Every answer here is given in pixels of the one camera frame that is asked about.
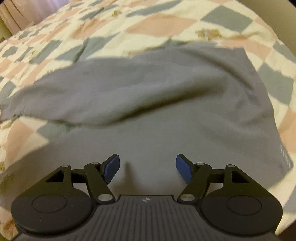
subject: pink curtain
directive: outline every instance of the pink curtain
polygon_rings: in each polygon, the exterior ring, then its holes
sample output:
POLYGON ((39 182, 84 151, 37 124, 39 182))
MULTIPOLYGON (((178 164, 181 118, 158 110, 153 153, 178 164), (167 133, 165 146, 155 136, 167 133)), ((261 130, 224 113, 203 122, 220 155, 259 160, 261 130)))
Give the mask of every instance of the pink curtain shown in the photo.
POLYGON ((31 24, 38 24, 69 3, 70 0, 5 0, 0 17, 12 34, 31 24))

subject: white crosshair mark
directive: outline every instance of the white crosshair mark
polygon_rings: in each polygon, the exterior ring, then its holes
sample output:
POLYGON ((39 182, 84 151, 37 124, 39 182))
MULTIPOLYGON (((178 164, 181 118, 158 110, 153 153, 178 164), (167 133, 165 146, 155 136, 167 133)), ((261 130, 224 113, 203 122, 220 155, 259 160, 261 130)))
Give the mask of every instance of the white crosshair mark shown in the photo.
POLYGON ((142 201, 145 202, 145 203, 148 203, 150 201, 150 198, 145 197, 145 198, 142 199, 142 201))

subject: beige wall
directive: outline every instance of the beige wall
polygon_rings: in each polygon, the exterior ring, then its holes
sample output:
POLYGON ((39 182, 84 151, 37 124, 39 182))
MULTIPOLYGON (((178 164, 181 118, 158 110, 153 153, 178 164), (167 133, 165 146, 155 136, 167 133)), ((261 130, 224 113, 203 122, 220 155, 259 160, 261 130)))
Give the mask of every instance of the beige wall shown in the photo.
POLYGON ((296 56, 296 8, 288 0, 239 0, 256 12, 296 56))
POLYGON ((3 23, 3 20, 0 18, 0 39, 2 37, 4 38, 9 38, 11 36, 10 31, 8 30, 8 28, 6 27, 6 25, 3 23))

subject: gray cloth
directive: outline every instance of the gray cloth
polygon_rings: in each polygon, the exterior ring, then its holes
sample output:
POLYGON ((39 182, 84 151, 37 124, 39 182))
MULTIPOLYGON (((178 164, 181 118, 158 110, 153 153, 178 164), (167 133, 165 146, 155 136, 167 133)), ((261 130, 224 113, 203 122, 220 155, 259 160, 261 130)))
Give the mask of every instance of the gray cloth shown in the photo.
POLYGON ((281 153, 267 91, 243 49, 194 45, 103 58, 57 70, 1 103, 1 120, 25 115, 76 127, 0 174, 0 204, 60 165, 83 168, 111 154, 118 194, 174 194, 185 187, 176 156, 235 164, 265 188, 292 167, 281 153))

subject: bed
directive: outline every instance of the bed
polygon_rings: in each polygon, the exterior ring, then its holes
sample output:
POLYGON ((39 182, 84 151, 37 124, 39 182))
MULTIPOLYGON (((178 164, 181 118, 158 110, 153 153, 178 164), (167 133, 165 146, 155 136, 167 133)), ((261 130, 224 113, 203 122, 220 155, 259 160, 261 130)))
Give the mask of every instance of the bed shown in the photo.
MULTIPOLYGON (((184 42, 245 49, 268 91, 283 149, 295 162, 296 57, 258 15, 236 0, 73 0, 0 43, 0 101, 75 62, 132 57, 184 42)), ((65 123, 26 116, 3 122, 0 172, 70 130, 65 123)), ((284 207, 276 234, 296 219, 295 186, 292 168, 269 188, 284 207)), ((20 183, 20 188, 28 187, 20 183)), ((9 210, 1 206, 0 222, 5 238, 17 234, 9 210)))

